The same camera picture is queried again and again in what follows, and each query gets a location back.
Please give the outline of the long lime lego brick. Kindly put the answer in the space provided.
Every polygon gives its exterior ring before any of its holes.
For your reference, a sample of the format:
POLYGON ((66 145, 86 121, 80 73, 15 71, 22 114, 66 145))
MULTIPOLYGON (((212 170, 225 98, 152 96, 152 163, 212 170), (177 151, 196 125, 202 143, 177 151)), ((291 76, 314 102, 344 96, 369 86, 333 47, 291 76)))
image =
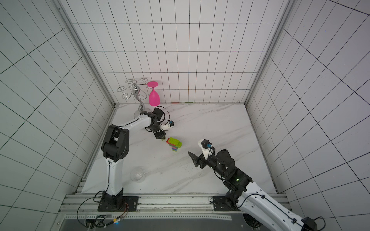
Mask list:
POLYGON ((170 138, 170 142, 171 142, 173 145, 177 146, 178 148, 181 148, 181 146, 182 146, 182 143, 181 143, 178 139, 170 138))

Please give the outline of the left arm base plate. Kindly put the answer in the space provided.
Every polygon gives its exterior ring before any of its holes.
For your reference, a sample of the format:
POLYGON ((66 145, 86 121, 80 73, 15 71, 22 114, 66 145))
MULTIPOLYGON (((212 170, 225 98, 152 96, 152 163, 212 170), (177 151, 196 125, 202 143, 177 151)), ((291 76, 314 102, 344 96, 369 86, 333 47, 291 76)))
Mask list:
POLYGON ((108 195, 101 199, 97 211, 99 212, 135 212, 138 206, 138 196, 108 195))

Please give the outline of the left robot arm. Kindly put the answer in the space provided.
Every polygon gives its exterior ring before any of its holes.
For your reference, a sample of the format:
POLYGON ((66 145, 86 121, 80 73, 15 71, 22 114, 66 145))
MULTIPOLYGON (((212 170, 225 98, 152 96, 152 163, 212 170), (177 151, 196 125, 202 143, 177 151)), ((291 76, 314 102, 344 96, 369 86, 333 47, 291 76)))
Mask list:
POLYGON ((174 122, 163 119, 163 116, 164 112, 155 108, 153 112, 141 111, 139 117, 123 125, 109 125, 101 147, 107 164, 107 188, 103 191, 102 202, 116 206, 123 198, 123 159, 129 153, 130 134, 146 129, 156 139, 165 139, 165 131, 174 126, 174 122))

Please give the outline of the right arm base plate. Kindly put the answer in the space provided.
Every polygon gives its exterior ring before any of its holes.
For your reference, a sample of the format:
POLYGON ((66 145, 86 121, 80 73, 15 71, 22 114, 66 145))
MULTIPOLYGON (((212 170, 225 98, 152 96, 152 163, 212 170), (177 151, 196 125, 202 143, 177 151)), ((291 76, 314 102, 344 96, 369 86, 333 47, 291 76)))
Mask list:
POLYGON ((236 204, 226 196, 213 196, 210 202, 214 206, 214 211, 239 211, 236 204))

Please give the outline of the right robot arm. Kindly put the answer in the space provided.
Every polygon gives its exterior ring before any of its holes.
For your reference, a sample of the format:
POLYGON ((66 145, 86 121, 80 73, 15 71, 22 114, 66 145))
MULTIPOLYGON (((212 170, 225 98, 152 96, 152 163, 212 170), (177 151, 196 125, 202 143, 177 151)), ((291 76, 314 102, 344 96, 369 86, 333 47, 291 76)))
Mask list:
POLYGON ((188 152, 196 167, 206 166, 223 179, 226 197, 232 208, 252 216, 271 231, 317 231, 316 221, 289 211, 262 190, 247 174, 235 166, 235 160, 224 149, 216 155, 210 151, 199 156, 188 152))

